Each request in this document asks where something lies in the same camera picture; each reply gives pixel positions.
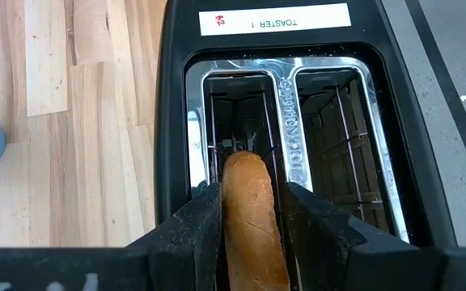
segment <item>bread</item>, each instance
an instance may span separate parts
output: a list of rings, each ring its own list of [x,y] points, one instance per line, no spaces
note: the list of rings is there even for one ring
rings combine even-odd
[[[288,291],[271,178],[262,159],[247,151],[231,155],[221,195],[231,291]]]

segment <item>baguette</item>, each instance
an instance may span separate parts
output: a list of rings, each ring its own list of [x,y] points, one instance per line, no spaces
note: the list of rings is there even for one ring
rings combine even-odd
[[[271,178],[262,159],[247,151],[231,155],[221,195],[231,291],[288,291]]]

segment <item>wooden floor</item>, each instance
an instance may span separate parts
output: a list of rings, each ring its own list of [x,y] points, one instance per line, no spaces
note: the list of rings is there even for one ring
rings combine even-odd
[[[0,0],[0,247],[124,246],[154,227],[164,0]]]

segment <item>toaster label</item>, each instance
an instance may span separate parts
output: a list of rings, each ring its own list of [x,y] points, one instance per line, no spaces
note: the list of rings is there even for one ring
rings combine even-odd
[[[199,12],[202,36],[351,26],[346,3],[242,11]]]

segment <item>metal heating element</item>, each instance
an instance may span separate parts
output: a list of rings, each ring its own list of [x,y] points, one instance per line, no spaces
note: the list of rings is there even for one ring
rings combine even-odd
[[[289,181],[409,241],[373,81],[362,62],[202,61],[189,69],[185,86],[192,187],[220,182],[227,156],[251,150],[271,175],[280,230],[279,189]],[[285,250],[283,230],[282,243]]]

